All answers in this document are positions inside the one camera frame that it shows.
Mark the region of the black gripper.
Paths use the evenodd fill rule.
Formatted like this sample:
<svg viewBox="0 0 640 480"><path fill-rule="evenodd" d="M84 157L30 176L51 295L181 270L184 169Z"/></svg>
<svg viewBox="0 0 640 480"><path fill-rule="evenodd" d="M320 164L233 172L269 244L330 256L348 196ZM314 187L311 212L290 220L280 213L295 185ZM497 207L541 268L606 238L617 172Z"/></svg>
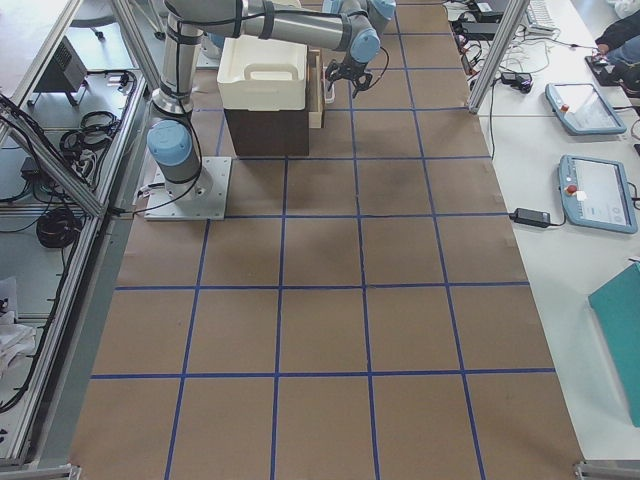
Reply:
<svg viewBox="0 0 640 480"><path fill-rule="evenodd" d="M327 66L325 74L327 91L334 90L334 84L339 80L348 80L352 84L352 97L371 88L373 75L367 70L366 65L353 59L345 58L338 62L333 59Z"/></svg>

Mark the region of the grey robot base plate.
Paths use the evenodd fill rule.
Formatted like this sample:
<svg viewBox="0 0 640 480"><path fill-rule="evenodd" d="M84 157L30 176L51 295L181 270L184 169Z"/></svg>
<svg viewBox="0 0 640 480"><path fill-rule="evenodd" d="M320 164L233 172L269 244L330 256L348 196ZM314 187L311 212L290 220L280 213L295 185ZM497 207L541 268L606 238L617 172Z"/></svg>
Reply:
<svg viewBox="0 0 640 480"><path fill-rule="evenodd" d="M149 221L223 220L232 168L231 157L205 156L196 182L166 182L159 166L149 191L144 218Z"/></svg>

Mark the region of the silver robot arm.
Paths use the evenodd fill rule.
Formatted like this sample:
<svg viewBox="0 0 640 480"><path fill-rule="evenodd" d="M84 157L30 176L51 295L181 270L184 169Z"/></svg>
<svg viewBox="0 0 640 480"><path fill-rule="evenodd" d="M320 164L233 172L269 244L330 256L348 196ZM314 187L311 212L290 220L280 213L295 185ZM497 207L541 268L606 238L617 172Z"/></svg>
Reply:
<svg viewBox="0 0 640 480"><path fill-rule="evenodd" d="M393 1L326 1L319 11L296 1L169 1L164 65L153 92L146 146L163 191L144 213L154 220L220 219L231 160L201 151L192 95L202 40L221 38L217 82L243 156L305 155L307 87L331 91L346 80L369 90L369 63L381 51Z"/></svg>

